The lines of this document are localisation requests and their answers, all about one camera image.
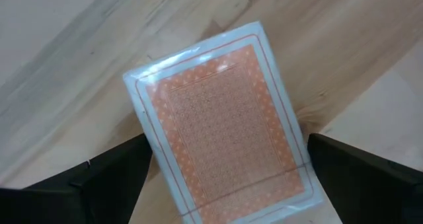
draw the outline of plastic wrap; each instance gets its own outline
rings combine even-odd
[[[271,223],[323,200],[259,22],[124,80],[185,223]]]

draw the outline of black object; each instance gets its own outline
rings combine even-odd
[[[151,155],[142,134],[23,190],[0,189],[0,223],[128,223]]]
[[[308,150],[344,224],[423,223],[423,173],[319,134]]]

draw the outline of orange patterned design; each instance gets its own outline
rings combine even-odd
[[[226,223],[304,192],[252,45],[147,93],[204,223]]]

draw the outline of wooden surface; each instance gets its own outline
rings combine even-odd
[[[0,85],[0,184],[27,186],[142,132],[124,71],[255,20],[303,132],[319,131],[415,45],[422,3],[95,0]],[[132,223],[140,220],[180,222],[155,162]]]
[[[423,42],[331,121],[334,139],[423,170]]]

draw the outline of red border line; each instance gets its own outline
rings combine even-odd
[[[181,63],[184,63],[184,62],[189,61],[189,60],[191,60],[191,59],[194,59],[194,58],[196,58],[196,57],[202,56],[202,55],[204,55],[204,54],[206,54],[206,53],[209,53],[209,52],[211,52],[211,51],[214,51],[214,50],[220,49],[220,48],[222,48],[222,47],[224,47],[224,46],[227,46],[227,45],[229,45],[229,44],[232,44],[232,43],[238,42],[238,41],[243,40],[243,39],[245,39],[245,38],[248,38],[248,37],[250,37],[250,36],[255,36],[255,37],[256,37],[256,39],[257,39],[257,41],[258,41],[258,43],[259,43],[259,45],[260,45],[260,48],[261,48],[261,50],[262,50],[262,53],[263,53],[264,59],[266,60],[266,64],[267,64],[267,67],[268,67],[269,73],[271,74],[271,77],[272,77],[272,80],[273,80],[274,86],[275,86],[275,88],[276,88],[276,91],[278,92],[278,96],[279,96],[279,99],[280,99],[280,102],[281,102],[282,108],[284,109],[284,113],[285,113],[286,119],[287,119],[287,121],[288,121],[289,128],[290,128],[290,130],[291,130],[292,136],[294,137],[295,144],[297,145],[297,149],[298,149],[298,151],[299,151],[299,155],[300,155],[300,157],[301,157],[301,160],[303,161],[303,164],[305,165],[305,163],[304,163],[304,159],[303,159],[303,155],[301,154],[301,150],[299,149],[299,145],[298,145],[297,138],[295,137],[295,134],[294,134],[293,129],[292,129],[291,122],[290,122],[290,120],[289,120],[289,118],[288,118],[288,113],[286,112],[286,109],[285,109],[284,103],[282,102],[282,98],[281,98],[281,96],[280,96],[280,91],[279,91],[278,87],[276,86],[276,82],[275,82],[275,80],[274,80],[274,76],[273,76],[272,70],[270,69],[269,62],[268,62],[268,59],[267,59],[266,53],[264,52],[264,49],[263,49],[263,46],[262,46],[262,44],[261,44],[260,38],[258,37],[258,35],[257,35],[257,34],[249,34],[249,35],[243,36],[243,37],[238,38],[238,39],[236,39],[236,40],[233,40],[233,41],[231,41],[231,42],[228,42],[228,43],[222,44],[222,45],[220,45],[220,46],[218,46],[218,47],[216,47],[216,48],[212,48],[212,49],[210,49],[210,50],[208,50],[208,51],[206,51],[206,52],[203,52],[203,53],[200,53],[200,54],[198,54],[198,55],[192,56],[192,57],[190,57],[190,58],[184,59],[184,60],[182,60],[182,61],[180,61],[180,62],[178,62],[178,63],[175,63],[175,64],[173,64],[173,65],[171,65],[171,66],[169,66],[169,67],[163,68],[163,69],[162,69],[162,70],[160,70],[160,71],[154,71],[154,72],[152,72],[152,73],[151,73],[151,74],[149,74],[149,75],[144,75],[143,77],[138,78],[138,79],[135,81],[135,89],[136,89],[136,91],[137,91],[137,93],[138,93],[138,97],[139,97],[139,99],[140,99],[140,101],[141,101],[141,103],[142,103],[142,105],[143,105],[143,107],[144,107],[144,110],[146,111],[146,109],[145,109],[145,104],[144,104],[144,102],[143,102],[143,99],[142,99],[142,97],[141,97],[141,94],[139,93],[138,86],[137,86],[137,84],[138,84],[138,82],[139,82],[139,80],[140,80],[140,79],[145,78],[145,77],[148,77],[148,76],[151,76],[151,75],[156,74],[156,73],[158,73],[158,72],[162,72],[162,71],[163,71],[163,70],[165,70],[165,69],[170,69],[170,68],[172,68],[172,67],[174,67],[174,66],[176,66],[176,65],[179,65],[179,64],[181,64]],[[192,221],[193,221],[193,222],[194,222],[194,224],[195,224],[196,222],[195,222],[195,220],[194,220],[194,218],[193,218],[193,216],[192,216],[192,214],[191,214],[191,212],[190,212],[190,209],[188,208],[188,204],[186,203],[185,197],[184,197],[184,195],[183,195],[183,193],[182,193],[182,191],[181,191],[181,189],[180,189],[180,186],[179,186],[178,182],[176,181],[176,177],[175,177],[174,172],[173,172],[173,170],[172,170],[172,168],[171,168],[171,166],[170,166],[169,160],[167,159],[167,156],[166,156],[166,153],[164,152],[163,146],[162,146],[162,144],[161,144],[161,142],[160,142],[160,140],[159,140],[159,137],[158,137],[158,135],[157,135],[157,133],[156,133],[156,131],[155,131],[155,129],[154,129],[153,122],[151,121],[151,118],[150,118],[149,114],[148,114],[147,112],[146,112],[146,114],[147,114],[147,118],[148,118],[148,120],[149,120],[149,122],[150,122],[150,124],[151,124],[151,128],[153,128],[153,131],[154,131],[155,137],[156,137],[156,139],[157,139],[157,142],[158,142],[158,143],[159,143],[159,145],[160,145],[161,151],[163,152],[163,155],[165,156],[165,159],[166,159],[167,165],[168,165],[169,169],[171,170],[171,173],[172,173],[172,176],[173,176],[173,178],[174,178],[174,181],[175,181],[176,185],[178,186],[178,190],[179,190],[179,192],[180,192],[180,195],[182,196],[182,199],[184,200],[185,207],[187,208],[187,210],[188,210],[188,212],[189,212],[189,214],[190,214],[190,216],[191,216],[191,219],[192,219]],[[308,173],[307,168],[305,168],[305,171],[306,171],[307,176],[308,176],[308,178],[309,178],[309,183],[310,183],[310,186],[311,186],[311,189],[312,189],[312,194],[311,194],[311,197],[313,197],[313,195],[314,195],[314,188],[313,188],[313,185],[312,185],[312,183],[311,183],[311,178],[310,178],[310,176],[309,176],[309,173]],[[304,200],[300,200],[300,201],[298,201],[298,202],[303,202],[303,201],[305,201],[305,200],[308,200],[309,198],[306,198],[306,199],[304,199]],[[285,207],[282,207],[282,208],[280,208],[280,209],[277,209],[277,210],[271,211],[270,213],[267,213],[267,214],[264,214],[264,215],[262,215],[262,216],[260,216],[260,217],[257,217],[256,219],[253,219],[252,221],[255,221],[255,220],[257,220],[257,219],[260,219],[260,218],[262,218],[262,217],[264,217],[264,216],[266,216],[266,215],[269,215],[269,214],[271,214],[271,213],[277,212],[277,211],[279,211],[279,210],[281,210],[281,209],[283,209],[283,208],[285,208]]]

